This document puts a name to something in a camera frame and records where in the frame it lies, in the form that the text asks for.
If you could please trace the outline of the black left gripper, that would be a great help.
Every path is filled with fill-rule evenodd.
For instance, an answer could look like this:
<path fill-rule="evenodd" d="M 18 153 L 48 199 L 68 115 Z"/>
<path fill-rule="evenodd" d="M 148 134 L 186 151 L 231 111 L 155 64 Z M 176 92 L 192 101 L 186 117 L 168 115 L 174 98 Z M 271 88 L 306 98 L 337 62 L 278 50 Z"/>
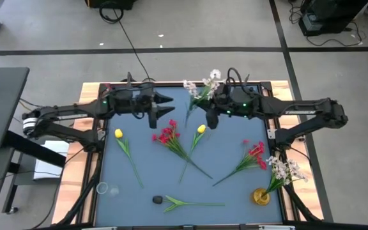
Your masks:
<path fill-rule="evenodd" d="M 157 107 L 157 104 L 172 102 L 173 98 L 156 92 L 155 102 L 154 85 L 126 88 L 125 91 L 130 94 L 123 113 L 132 114 L 135 118 L 143 118 L 145 112 L 148 113 L 149 118 L 161 118 L 175 109 L 175 107 Z"/>

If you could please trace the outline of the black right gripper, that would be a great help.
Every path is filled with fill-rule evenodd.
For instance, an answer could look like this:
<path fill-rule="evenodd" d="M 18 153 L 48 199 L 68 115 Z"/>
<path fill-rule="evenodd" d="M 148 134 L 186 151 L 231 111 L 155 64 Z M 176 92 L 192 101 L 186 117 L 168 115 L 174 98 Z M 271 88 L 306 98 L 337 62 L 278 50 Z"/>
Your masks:
<path fill-rule="evenodd" d="M 215 90 L 211 90 L 211 100 L 204 104 L 205 111 L 233 111 L 233 100 L 230 96 L 231 87 L 226 84 L 220 84 Z"/>

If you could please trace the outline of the white artificial flower bunch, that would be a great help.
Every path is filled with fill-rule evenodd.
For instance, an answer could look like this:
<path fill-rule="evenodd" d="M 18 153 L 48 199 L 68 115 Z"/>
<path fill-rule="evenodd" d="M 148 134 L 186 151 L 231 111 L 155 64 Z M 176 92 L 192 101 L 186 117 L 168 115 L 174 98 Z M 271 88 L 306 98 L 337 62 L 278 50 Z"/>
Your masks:
<path fill-rule="evenodd" d="M 214 92 L 220 86 L 221 72 L 218 69 L 213 69 L 210 72 L 210 76 L 206 79 L 202 79 L 204 88 L 199 91 L 194 82 L 189 80 L 183 81 L 183 87 L 188 91 L 190 95 L 190 100 L 188 103 L 188 108 L 185 116 L 185 125 L 188 124 L 188 119 L 190 115 L 194 112 L 196 107 L 201 102 L 208 102 L 214 97 Z"/>
<path fill-rule="evenodd" d="M 271 156 L 266 161 L 272 168 L 272 175 L 270 183 L 262 196 L 294 181 L 303 180 L 308 182 L 308 178 L 301 172 L 300 166 L 294 160 L 290 159 L 283 162 L 277 157 Z"/>

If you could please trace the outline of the yellow artificial tulip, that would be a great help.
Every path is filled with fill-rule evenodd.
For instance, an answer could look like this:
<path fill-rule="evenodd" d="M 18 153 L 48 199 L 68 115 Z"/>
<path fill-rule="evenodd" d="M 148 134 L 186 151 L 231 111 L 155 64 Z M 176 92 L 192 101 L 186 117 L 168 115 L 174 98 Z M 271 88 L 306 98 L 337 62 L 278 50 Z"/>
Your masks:
<path fill-rule="evenodd" d="M 137 181 L 138 181 L 140 187 L 141 188 L 144 188 L 144 185 L 142 183 L 142 180 L 141 180 L 141 178 L 139 176 L 139 173 L 137 171 L 136 165 L 135 165 L 134 160 L 132 158 L 132 154 L 130 152 L 130 146 L 129 146 L 128 139 L 124 138 L 123 131 L 121 129 L 119 129 L 119 128 L 115 129 L 114 136 L 116 138 L 116 141 L 117 141 L 118 145 L 123 150 L 123 152 L 125 153 L 126 157 L 128 158 L 128 160 L 129 160 L 129 162 L 130 162 L 130 164 L 132 166 L 132 169 L 134 171 L 135 177 L 137 178 Z"/>
<path fill-rule="evenodd" d="M 194 138 L 193 138 L 193 141 L 192 141 L 192 145 L 191 145 L 191 148 L 190 148 L 190 153 L 188 155 L 188 158 L 186 159 L 186 163 L 185 163 L 185 166 L 181 172 L 181 175 L 180 175 L 180 178 L 178 180 L 178 183 L 181 183 L 182 179 L 183 179 L 183 176 L 184 176 L 184 173 L 187 169 L 187 166 L 191 160 L 191 157 L 192 157 L 192 154 L 193 154 L 193 150 L 194 148 L 197 146 L 197 143 L 200 141 L 200 139 L 203 137 L 204 133 L 206 131 L 206 125 L 200 125 L 198 128 L 197 128 L 197 132 L 194 134 Z"/>

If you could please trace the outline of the red artificial flower bunch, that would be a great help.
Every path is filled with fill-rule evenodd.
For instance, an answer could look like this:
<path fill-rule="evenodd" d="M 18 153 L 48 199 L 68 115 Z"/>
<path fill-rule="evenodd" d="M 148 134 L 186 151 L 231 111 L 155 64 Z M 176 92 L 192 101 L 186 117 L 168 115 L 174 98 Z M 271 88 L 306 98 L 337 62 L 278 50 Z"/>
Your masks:
<path fill-rule="evenodd" d="M 169 121 L 169 126 L 164 128 L 161 131 L 160 135 L 155 135 L 154 134 L 152 139 L 153 139 L 153 142 L 159 142 L 160 144 L 165 146 L 168 150 L 172 151 L 177 156 L 179 156 L 181 159 L 183 159 L 186 163 L 186 159 L 188 158 L 188 155 L 189 155 L 190 152 L 185 151 L 184 147 L 181 145 L 181 142 L 179 140 L 180 136 L 181 136 L 181 134 L 178 132 L 178 123 L 177 123 L 177 121 L 171 119 Z M 191 157 L 191 160 L 190 160 L 189 164 L 194 166 L 196 169 L 200 170 L 208 178 L 212 179 L 212 177 L 207 172 L 202 170 L 197 164 L 194 163 L 194 161 L 192 160 L 192 157 Z"/>
<path fill-rule="evenodd" d="M 265 144 L 262 141 L 259 141 L 257 144 L 250 145 L 250 141 L 244 139 L 242 140 L 241 145 L 243 146 L 243 156 L 240 162 L 227 176 L 213 184 L 213 187 L 236 173 L 246 169 L 258 167 L 262 170 L 267 170 L 266 162 L 262 158 L 262 155 L 265 152 Z"/>

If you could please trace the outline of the black artificial tulip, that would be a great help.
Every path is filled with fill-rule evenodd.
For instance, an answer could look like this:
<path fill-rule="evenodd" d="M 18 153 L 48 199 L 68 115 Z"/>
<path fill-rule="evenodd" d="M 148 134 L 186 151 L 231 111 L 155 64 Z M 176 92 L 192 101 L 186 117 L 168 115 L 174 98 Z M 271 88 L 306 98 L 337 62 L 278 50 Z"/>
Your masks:
<path fill-rule="evenodd" d="M 172 211 L 176 208 L 179 208 L 181 206 L 224 206 L 224 203 L 194 203 L 194 202 L 186 202 L 181 201 L 179 199 L 175 199 L 169 195 L 155 195 L 152 198 L 152 202 L 154 204 L 163 204 L 163 203 L 169 203 L 169 206 L 164 209 L 164 213 L 167 213 L 169 211 Z"/>

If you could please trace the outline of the clear glass vase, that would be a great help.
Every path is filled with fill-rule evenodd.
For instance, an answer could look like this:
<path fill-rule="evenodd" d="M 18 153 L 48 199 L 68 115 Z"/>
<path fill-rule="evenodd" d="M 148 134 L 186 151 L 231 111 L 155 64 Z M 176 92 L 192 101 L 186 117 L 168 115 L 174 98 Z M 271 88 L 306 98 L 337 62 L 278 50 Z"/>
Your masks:
<path fill-rule="evenodd" d="M 96 186 L 96 192 L 100 195 L 114 197 L 119 195 L 119 187 L 102 181 Z"/>

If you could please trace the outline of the yellow glass vase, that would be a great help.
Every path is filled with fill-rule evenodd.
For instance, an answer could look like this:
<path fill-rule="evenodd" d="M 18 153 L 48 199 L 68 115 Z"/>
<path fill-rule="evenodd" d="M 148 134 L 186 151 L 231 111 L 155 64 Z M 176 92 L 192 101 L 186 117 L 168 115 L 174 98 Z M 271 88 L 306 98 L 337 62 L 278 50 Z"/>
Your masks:
<path fill-rule="evenodd" d="M 270 202 L 270 194 L 264 188 L 257 188 L 251 193 L 250 199 L 257 205 L 266 206 Z"/>

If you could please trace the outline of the black floor equipment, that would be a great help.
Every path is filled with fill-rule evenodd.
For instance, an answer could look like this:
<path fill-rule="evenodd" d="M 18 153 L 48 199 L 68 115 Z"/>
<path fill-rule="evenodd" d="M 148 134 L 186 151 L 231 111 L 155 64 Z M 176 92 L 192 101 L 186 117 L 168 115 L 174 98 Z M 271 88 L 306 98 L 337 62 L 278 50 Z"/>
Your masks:
<path fill-rule="evenodd" d="M 119 10 L 131 10 L 137 0 L 84 0 L 89 8 L 116 8 Z"/>

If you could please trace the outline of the white box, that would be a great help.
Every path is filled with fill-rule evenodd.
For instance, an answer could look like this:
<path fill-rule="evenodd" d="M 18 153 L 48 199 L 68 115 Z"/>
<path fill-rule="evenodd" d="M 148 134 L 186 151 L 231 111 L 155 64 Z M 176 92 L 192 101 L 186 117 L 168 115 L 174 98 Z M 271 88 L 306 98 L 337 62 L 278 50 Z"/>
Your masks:
<path fill-rule="evenodd" d="M 44 147 L 63 155 L 67 156 L 69 144 L 65 141 L 45 141 Z M 35 169 L 33 174 L 34 180 L 42 179 L 56 179 L 59 178 L 62 172 L 62 168 L 48 164 L 41 160 L 36 160 Z"/>

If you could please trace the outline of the large black equipment case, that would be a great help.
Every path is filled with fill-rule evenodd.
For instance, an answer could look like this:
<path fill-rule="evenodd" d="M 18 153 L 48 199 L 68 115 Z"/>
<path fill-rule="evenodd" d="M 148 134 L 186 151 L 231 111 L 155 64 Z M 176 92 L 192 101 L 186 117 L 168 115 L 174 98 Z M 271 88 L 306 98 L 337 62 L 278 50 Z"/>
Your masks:
<path fill-rule="evenodd" d="M 303 0 L 298 25 L 304 36 L 338 34 L 367 3 L 368 0 Z"/>

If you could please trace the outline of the black desk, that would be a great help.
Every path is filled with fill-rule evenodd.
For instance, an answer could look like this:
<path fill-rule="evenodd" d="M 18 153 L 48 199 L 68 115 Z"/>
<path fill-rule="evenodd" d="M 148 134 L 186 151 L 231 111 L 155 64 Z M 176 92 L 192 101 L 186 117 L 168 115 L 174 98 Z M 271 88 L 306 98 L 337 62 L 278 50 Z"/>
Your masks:
<path fill-rule="evenodd" d="M 17 150 L 46 163 L 63 167 L 66 161 L 63 155 L 9 131 L 29 72 L 28 67 L 0 67 L 0 150 Z"/>

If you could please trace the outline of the black metal table frame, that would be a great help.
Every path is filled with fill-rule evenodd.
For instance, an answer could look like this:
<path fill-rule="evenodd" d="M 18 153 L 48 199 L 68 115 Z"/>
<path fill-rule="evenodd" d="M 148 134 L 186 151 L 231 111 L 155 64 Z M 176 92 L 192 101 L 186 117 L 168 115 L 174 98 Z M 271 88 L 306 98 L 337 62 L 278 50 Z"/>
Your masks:
<path fill-rule="evenodd" d="M 292 100 L 295 99 L 293 95 L 293 90 L 289 85 L 287 80 L 271 80 L 271 81 L 262 81 L 264 84 L 271 83 L 272 85 L 272 94 L 274 97 L 281 100 Z M 101 84 L 105 84 L 108 82 L 84 82 L 82 85 L 82 91 L 80 93 L 80 98 L 78 104 L 84 104 L 92 101 L 98 96 L 98 92 Z M 182 82 L 179 81 L 160 81 L 155 83 L 157 87 L 179 87 L 182 88 Z M 269 121 L 270 128 L 281 127 L 281 128 L 291 128 L 292 125 L 297 125 L 303 121 L 303 118 L 298 118 L 298 116 L 287 116 L 286 118 L 279 119 L 279 125 L 275 125 L 274 121 Z M 87 129 L 91 129 L 93 127 L 93 119 L 92 118 L 81 118 L 76 119 L 74 124 L 71 125 L 72 128 L 76 128 L 78 130 L 85 131 Z M 309 162 L 306 157 L 309 157 L 309 152 L 307 150 L 307 144 L 313 144 L 312 141 L 309 140 L 308 137 L 305 137 L 305 141 L 295 141 L 292 144 L 294 149 L 297 149 L 302 152 L 299 153 L 293 149 L 286 150 L 286 156 L 289 158 L 293 158 L 296 160 L 301 167 L 305 169 L 305 173 L 309 173 L 309 182 L 296 182 L 293 184 L 295 188 L 295 192 L 300 197 L 302 202 L 308 207 L 313 215 L 315 215 L 319 219 L 324 219 L 323 210 L 321 207 L 320 198 L 318 196 L 318 190 L 316 188 L 316 180 L 314 178 L 314 173 L 312 169 L 309 170 Z M 73 143 L 69 145 L 68 154 L 66 160 L 73 157 L 82 146 L 79 143 Z M 66 212 L 72 207 L 73 203 L 76 201 L 78 195 L 81 193 L 82 188 L 84 186 L 84 182 L 89 180 L 93 171 L 97 165 L 98 153 L 94 153 L 92 157 L 89 157 L 88 154 L 84 151 L 81 151 L 77 154 L 75 158 L 73 158 L 69 163 L 67 163 L 63 177 L 61 179 L 60 186 L 58 187 L 58 193 L 56 197 L 56 205 L 54 208 L 53 216 L 51 224 L 58 223 L 63 217 L 65 217 Z M 93 214 L 91 208 L 93 207 L 93 192 L 89 192 L 89 195 L 86 198 L 85 204 L 82 206 L 81 211 L 81 220 L 77 220 L 78 215 L 72 220 L 71 224 L 78 223 L 87 223 L 89 221 L 89 215 Z M 298 217 L 301 221 L 306 221 L 304 219 L 303 214 L 299 211 L 299 215 L 297 217 L 293 217 L 292 211 L 292 201 L 287 194 L 285 189 L 282 189 L 282 193 L 284 196 L 285 205 L 286 205 L 286 214 L 288 220 L 298 220 Z"/>

